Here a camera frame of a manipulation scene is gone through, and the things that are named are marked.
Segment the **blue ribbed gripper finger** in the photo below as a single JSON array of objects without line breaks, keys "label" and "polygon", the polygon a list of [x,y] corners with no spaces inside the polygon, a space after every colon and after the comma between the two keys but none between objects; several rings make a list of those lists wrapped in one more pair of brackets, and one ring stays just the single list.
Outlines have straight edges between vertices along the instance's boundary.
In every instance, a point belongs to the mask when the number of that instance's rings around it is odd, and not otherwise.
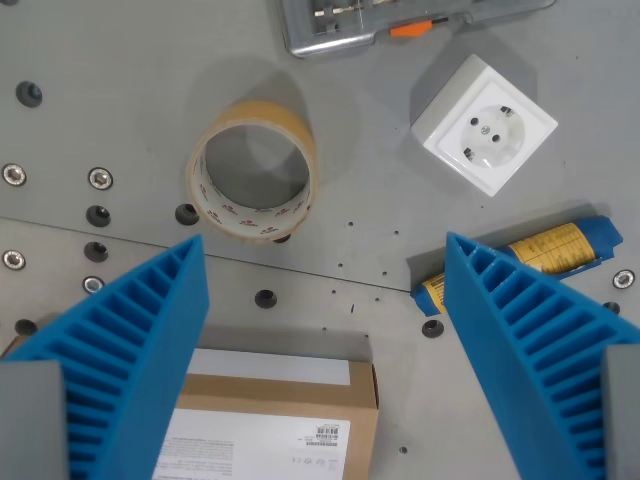
[{"label": "blue ribbed gripper finger", "polygon": [[195,235],[89,295],[5,357],[61,370],[71,478],[152,477],[208,309]]},{"label": "blue ribbed gripper finger", "polygon": [[601,367],[639,329],[514,258],[450,232],[444,303],[523,479],[606,476]]}]

